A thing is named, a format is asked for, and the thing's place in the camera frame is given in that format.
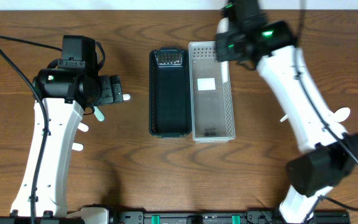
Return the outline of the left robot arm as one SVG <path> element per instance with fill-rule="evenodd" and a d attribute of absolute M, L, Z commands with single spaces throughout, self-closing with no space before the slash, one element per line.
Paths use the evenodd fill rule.
<path fill-rule="evenodd" d="M 11 212 L 19 217 L 67 215 L 67 175 L 74 139 L 85 110 L 91 108 L 100 121 L 99 106 L 122 103 L 118 76 L 98 72 L 104 60 L 101 44 L 82 35 L 63 37 L 62 56 L 39 71 L 33 87 L 35 126 L 22 185 Z"/>

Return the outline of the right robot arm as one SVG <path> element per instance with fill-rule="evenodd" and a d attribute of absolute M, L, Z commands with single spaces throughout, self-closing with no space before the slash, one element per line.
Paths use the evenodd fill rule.
<path fill-rule="evenodd" d="M 349 134 L 334 118 L 285 21 L 269 22 L 257 1 L 229 1 L 222 14 L 217 59 L 258 72 L 286 114 L 301 152 L 286 166 L 291 185 L 279 219 L 310 222 L 317 204 L 358 166 L 358 134 Z"/>

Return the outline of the thin white spoon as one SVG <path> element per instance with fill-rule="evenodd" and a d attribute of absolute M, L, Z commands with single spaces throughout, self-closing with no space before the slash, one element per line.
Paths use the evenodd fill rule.
<path fill-rule="evenodd" d="M 348 107 L 339 108 L 335 112 L 330 111 L 330 117 L 337 122 L 341 123 L 345 121 L 350 116 L 351 110 Z"/>
<path fill-rule="evenodd" d="M 227 17 L 222 18 L 217 27 L 217 34 L 225 33 L 229 30 L 229 19 Z M 229 64 L 228 62 L 221 62 L 221 76 L 222 82 L 227 83 L 229 80 Z"/>
<path fill-rule="evenodd" d="M 282 122 L 286 121 L 287 119 L 288 119 L 288 115 L 286 114 L 280 119 L 280 122 L 282 123 Z"/>

